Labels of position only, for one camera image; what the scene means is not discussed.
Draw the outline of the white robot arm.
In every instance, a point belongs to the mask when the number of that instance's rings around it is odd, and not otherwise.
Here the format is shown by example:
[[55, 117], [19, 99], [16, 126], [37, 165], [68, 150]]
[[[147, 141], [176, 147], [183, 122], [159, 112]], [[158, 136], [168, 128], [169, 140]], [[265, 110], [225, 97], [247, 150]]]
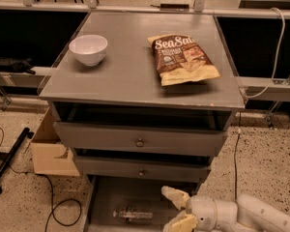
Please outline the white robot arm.
[[248, 194], [236, 202], [189, 196], [169, 186], [161, 194], [180, 210], [163, 232], [290, 232], [290, 217]]

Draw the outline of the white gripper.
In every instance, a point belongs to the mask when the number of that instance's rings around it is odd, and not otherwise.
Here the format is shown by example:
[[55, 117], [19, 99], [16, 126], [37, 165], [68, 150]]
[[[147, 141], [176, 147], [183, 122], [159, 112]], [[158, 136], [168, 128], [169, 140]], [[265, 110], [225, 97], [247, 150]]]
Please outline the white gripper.
[[161, 194], [178, 210], [186, 207], [188, 212], [180, 212], [164, 225], [162, 232], [192, 232], [194, 228], [212, 232], [219, 229], [218, 206], [214, 199], [199, 195], [190, 197], [187, 192], [169, 186], [163, 186]]

